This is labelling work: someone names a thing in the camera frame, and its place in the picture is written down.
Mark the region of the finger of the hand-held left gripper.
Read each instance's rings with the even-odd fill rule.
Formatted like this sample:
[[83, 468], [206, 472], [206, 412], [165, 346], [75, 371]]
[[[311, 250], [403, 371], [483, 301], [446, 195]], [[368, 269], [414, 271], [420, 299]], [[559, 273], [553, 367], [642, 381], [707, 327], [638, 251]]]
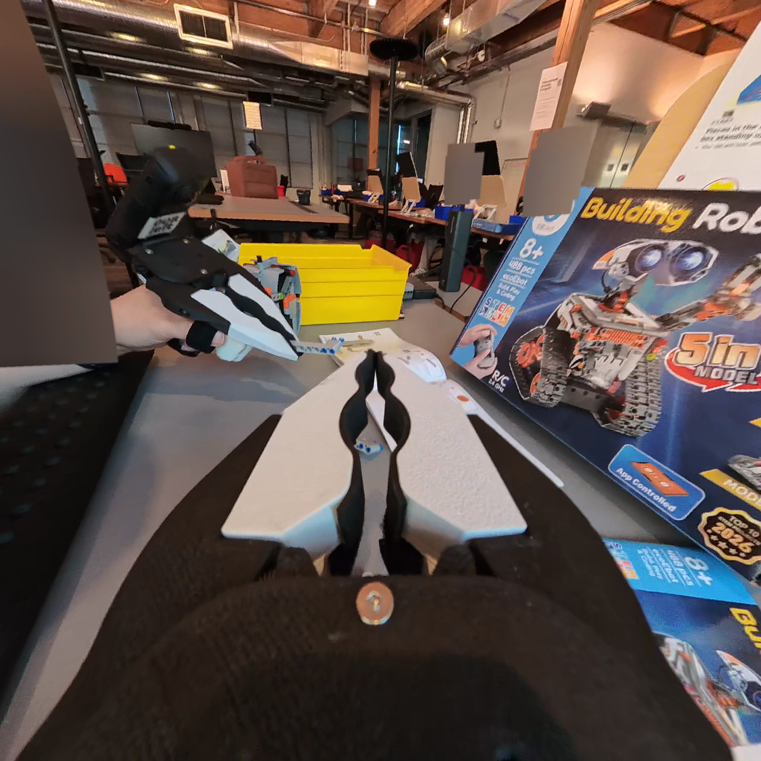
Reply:
[[297, 334], [270, 295], [248, 275], [232, 275], [228, 280], [228, 299], [236, 310], [235, 322], [246, 324], [243, 332], [256, 335], [256, 344], [290, 346]]
[[256, 284], [228, 284], [224, 290], [202, 289], [191, 294], [209, 312], [198, 319], [226, 335], [215, 348], [225, 361], [240, 361], [252, 348], [292, 361], [298, 359], [294, 330], [271, 297]]

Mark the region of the grey desk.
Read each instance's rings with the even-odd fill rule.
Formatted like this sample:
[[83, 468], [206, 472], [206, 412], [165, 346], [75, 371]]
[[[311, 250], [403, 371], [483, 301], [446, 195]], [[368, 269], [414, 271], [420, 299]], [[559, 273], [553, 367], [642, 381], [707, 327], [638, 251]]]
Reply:
[[[664, 520], [454, 364], [449, 352], [463, 322], [437, 300], [409, 301], [404, 314], [367, 328], [390, 327], [434, 353], [450, 378], [563, 481], [601, 536], [686, 545]], [[254, 352], [226, 363], [157, 350], [132, 420], [27, 642], [24, 670], [5, 698], [2, 759], [17, 757], [69, 687], [130, 567], [169, 512], [266, 418], [335, 368], [325, 357], [293, 363]]]

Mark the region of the person's left hand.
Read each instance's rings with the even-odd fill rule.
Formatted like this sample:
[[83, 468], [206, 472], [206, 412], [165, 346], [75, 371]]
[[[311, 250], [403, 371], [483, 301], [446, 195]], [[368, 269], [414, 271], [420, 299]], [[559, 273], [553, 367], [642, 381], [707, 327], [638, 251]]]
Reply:
[[112, 299], [110, 309], [117, 356], [157, 349], [173, 339], [190, 350], [185, 339], [193, 321], [166, 309], [144, 285]]

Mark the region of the printed leaflet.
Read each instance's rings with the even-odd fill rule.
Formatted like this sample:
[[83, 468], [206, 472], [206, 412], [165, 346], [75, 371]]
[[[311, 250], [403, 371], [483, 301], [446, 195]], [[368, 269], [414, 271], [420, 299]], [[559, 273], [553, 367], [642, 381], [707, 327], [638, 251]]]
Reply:
[[226, 231], [217, 229], [202, 239], [202, 242], [213, 250], [220, 252], [230, 261], [239, 263], [241, 245]]

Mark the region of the brown bag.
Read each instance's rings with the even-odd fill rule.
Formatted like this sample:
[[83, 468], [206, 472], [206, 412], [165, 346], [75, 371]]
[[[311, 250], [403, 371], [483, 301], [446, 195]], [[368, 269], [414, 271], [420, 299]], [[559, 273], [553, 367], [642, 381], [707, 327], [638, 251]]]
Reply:
[[279, 175], [275, 166], [258, 156], [236, 156], [226, 165], [230, 195], [277, 199]]

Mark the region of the black monitor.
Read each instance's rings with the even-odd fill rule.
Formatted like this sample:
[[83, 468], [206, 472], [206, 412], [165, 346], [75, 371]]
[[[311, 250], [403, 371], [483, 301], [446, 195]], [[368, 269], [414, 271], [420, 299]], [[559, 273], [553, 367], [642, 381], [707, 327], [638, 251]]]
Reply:
[[217, 176], [214, 148], [209, 132], [169, 122], [133, 123], [131, 128], [136, 148], [140, 153], [153, 155], [159, 148], [183, 148], [197, 159], [205, 176], [209, 179]]

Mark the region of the long background table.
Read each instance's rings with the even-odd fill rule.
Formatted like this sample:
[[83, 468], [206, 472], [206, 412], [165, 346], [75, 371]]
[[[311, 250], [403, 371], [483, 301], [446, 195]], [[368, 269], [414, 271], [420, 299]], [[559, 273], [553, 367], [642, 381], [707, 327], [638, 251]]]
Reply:
[[[349, 224], [353, 228], [358, 224], [358, 217], [363, 214], [368, 217], [372, 217], [377, 224], [382, 223], [383, 218], [383, 205], [378, 203], [371, 203], [363, 199], [345, 199], [341, 198], [340, 202], [346, 205], [347, 215], [349, 217]], [[441, 223], [434, 219], [434, 213], [432, 210], [423, 210], [422, 212], [412, 212], [409, 214], [402, 213], [397, 208], [391, 208], [388, 212], [388, 218], [395, 220], [398, 224], [406, 224], [408, 226], [417, 227], [434, 227], [443, 233], [446, 222]], [[474, 230], [471, 228], [471, 234], [486, 239], [495, 239], [497, 241], [510, 241], [514, 239], [516, 235], [510, 235], [507, 237], [497, 237], [496, 235], [486, 233], [485, 231]]]

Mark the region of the dark upright power unit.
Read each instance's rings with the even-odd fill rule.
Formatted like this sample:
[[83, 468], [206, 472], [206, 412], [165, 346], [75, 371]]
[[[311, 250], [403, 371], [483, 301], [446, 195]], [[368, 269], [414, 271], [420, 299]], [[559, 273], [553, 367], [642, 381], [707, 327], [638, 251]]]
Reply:
[[444, 247], [438, 286], [444, 292], [456, 292], [461, 279], [473, 221], [473, 210], [463, 206], [450, 211], [444, 231]]

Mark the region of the blue robot kit box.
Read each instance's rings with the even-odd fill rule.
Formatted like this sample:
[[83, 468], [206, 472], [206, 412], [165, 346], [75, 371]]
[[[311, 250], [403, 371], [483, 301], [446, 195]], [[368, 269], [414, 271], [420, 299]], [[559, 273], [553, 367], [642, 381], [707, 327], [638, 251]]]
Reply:
[[759, 586], [759, 191], [583, 187], [451, 358]]

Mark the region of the black perforated panel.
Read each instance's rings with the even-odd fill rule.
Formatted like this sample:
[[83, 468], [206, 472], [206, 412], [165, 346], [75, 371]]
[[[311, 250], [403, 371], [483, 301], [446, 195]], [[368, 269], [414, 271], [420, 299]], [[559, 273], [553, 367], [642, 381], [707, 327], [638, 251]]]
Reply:
[[35, 384], [2, 413], [1, 689], [12, 683], [153, 352]]

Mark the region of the blue printed booklet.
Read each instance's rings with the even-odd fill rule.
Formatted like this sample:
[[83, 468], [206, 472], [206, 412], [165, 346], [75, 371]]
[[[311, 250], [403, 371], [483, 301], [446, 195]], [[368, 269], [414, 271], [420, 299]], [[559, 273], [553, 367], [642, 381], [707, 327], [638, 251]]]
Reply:
[[760, 613], [705, 550], [605, 538], [661, 654], [734, 759], [759, 759]]

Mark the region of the tan curved board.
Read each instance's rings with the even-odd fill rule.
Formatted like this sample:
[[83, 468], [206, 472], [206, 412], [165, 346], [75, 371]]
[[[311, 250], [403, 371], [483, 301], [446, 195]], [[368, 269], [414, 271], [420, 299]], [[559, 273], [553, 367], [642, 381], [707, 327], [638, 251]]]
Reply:
[[661, 119], [624, 180], [623, 188], [659, 187], [739, 53], [740, 50], [733, 50], [706, 58], [699, 70], [698, 79], [679, 96]]

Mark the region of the white poster board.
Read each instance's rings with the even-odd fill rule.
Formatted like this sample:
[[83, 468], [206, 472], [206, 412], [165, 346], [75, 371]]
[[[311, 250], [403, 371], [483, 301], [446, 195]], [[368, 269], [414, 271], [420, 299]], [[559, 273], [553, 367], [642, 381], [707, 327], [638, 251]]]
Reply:
[[702, 114], [661, 189], [760, 189], [760, 27]]

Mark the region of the silver air duct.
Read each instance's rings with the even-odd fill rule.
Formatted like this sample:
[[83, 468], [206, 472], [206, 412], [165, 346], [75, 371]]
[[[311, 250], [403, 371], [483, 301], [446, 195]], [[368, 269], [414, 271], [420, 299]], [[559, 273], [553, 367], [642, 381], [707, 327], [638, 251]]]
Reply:
[[268, 55], [307, 69], [335, 74], [366, 77], [371, 73], [367, 55], [340, 50], [321, 43], [287, 40], [263, 29], [236, 27], [231, 21], [233, 49], [224, 50], [183, 42], [178, 36], [174, 4], [156, 5], [146, 2], [53, 2], [61, 21], [103, 33], [126, 34], [146, 43], [183, 43], [214, 52], [226, 52], [252, 58]]

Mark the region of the paper notice on post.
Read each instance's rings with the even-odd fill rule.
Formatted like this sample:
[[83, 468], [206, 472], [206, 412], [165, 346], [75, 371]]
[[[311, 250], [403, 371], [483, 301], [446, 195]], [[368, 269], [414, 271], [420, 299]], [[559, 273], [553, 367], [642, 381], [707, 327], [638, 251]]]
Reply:
[[563, 62], [542, 71], [530, 121], [530, 130], [537, 132], [553, 128], [567, 64], [567, 62]]

